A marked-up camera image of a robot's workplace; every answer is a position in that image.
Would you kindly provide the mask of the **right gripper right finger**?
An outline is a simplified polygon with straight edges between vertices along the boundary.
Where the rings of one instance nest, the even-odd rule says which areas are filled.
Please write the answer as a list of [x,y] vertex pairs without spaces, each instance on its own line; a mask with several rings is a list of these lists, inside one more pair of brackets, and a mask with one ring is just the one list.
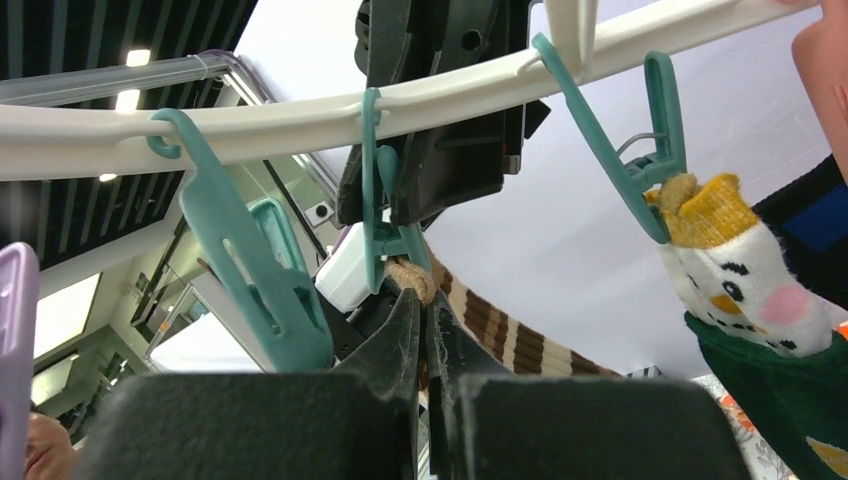
[[514,377],[459,325],[448,308],[428,314],[430,468],[439,479],[514,477]]

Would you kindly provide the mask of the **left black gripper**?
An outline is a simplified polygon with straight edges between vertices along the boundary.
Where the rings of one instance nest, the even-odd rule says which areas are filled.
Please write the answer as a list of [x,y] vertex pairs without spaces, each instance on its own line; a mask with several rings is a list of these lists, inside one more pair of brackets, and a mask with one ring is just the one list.
[[409,225],[499,192],[519,171],[523,143],[549,115],[507,97],[481,63],[528,45],[526,1],[364,1],[355,62],[384,100],[380,142],[396,149],[388,190]]

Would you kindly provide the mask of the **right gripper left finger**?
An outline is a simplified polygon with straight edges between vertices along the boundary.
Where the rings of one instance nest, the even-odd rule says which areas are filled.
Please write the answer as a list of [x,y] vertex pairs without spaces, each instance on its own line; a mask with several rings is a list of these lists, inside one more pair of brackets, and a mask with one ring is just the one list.
[[346,479],[417,476],[421,302],[412,289],[384,324],[334,369],[346,382]]

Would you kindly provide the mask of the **brown striped sock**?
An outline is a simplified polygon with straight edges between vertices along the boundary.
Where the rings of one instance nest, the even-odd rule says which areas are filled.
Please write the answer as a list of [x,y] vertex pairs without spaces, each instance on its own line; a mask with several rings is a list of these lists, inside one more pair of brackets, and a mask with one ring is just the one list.
[[550,377],[618,374],[580,355],[511,317],[463,284],[437,259],[426,270],[404,257],[386,264],[388,277],[401,289],[412,289],[425,303],[438,292],[446,296],[459,324],[507,369],[523,375]]

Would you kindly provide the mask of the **dark green sock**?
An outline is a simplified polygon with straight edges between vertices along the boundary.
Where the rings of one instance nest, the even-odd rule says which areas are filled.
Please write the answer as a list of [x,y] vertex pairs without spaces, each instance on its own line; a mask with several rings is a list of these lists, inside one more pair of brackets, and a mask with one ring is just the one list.
[[687,313],[702,355],[764,439],[801,479],[847,477],[847,339],[783,357]]

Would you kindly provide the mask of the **white oval sock hanger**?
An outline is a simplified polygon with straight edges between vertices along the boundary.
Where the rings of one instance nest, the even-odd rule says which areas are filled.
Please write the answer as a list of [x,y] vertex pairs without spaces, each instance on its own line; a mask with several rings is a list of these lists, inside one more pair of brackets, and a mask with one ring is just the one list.
[[[604,22],[594,1],[549,1],[549,40],[578,84],[809,8],[806,1],[656,1]],[[396,137],[558,91],[528,48],[374,92],[252,107],[137,111],[1,109],[1,176],[41,180],[185,169],[203,150],[224,164]]]

